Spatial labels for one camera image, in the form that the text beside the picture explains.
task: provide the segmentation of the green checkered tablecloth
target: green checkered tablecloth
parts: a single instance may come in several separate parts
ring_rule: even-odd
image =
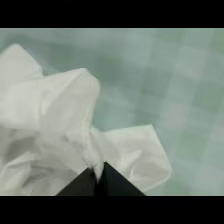
[[[0,29],[12,43],[96,76],[101,130],[153,124],[173,174],[149,195],[224,195],[224,29]]]

